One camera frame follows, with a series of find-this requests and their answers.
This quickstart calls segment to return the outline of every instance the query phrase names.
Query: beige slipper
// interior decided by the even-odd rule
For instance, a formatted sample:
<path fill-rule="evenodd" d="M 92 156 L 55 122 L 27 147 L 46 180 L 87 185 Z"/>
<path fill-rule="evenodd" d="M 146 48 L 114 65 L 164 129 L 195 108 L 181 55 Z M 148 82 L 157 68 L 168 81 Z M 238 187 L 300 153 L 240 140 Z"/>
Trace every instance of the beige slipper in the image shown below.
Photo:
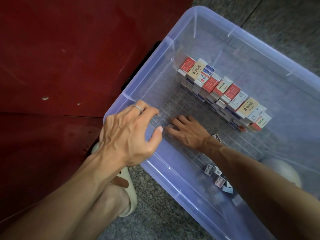
<path fill-rule="evenodd" d="M 95 153 L 99 149 L 99 142 L 94 145 L 94 147 L 91 150 L 91 154 Z M 130 215 L 134 210 L 137 208 L 138 204 L 138 198 L 136 191 L 134 190 L 134 184 L 132 183 L 128 167 L 124 167 L 124 169 L 121 170 L 120 173 L 117 175 L 118 177 L 121 177 L 129 182 L 129 186 L 127 188 L 124 188 L 124 190 L 127 192 L 129 199 L 130 199 L 130 206 L 119 216 L 120 217 L 126 217 Z"/>

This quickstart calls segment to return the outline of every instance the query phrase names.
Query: hand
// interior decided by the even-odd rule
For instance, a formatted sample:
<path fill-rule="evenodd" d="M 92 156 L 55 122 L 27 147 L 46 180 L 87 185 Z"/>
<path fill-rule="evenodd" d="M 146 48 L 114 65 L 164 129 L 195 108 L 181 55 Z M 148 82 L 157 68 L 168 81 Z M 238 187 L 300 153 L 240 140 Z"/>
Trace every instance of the hand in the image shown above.
<path fill-rule="evenodd" d="M 191 116 L 185 117 L 183 115 L 179 115 L 177 118 L 170 118 L 169 121 L 178 130 L 166 126 L 167 133 L 192 149 L 200 152 L 203 150 L 203 146 L 206 140 L 210 138 L 210 134 L 198 121 Z"/>
<path fill-rule="evenodd" d="M 159 110 L 143 101 L 125 108 L 106 118 L 99 136 L 100 147 L 96 153 L 102 158 L 120 160 L 124 166 L 135 166 L 151 157 L 162 140 L 161 126 L 157 127 L 150 140 L 145 140 L 147 126 Z"/>

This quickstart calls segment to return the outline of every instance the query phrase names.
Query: speckled floor tile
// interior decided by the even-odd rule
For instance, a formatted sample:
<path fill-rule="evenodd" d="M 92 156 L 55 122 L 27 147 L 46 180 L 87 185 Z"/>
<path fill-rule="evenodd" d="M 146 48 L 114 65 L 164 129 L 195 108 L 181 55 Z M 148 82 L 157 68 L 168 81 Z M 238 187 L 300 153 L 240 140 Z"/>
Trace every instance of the speckled floor tile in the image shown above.
<path fill-rule="evenodd" d="M 320 76 L 320 0 L 263 0 L 243 29 Z"/>
<path fill-rule="evenodd" d="M 138 196 L 183 239 L 213 239 L 141 166 L 131 167 L 129 172 Z"/>
<path fill-rule="evenodd" d="M 205 6 L 241 26 L 260 0 L 193 0 L 193 6 Z"/>
<path fill-rule="evenodd" d="M 141 198 L 138 198 L 138 207 L 127 217 L 116 218 L 98 240 L 170 240 L 184 239 L 168 223 L 166 223 Z"/>

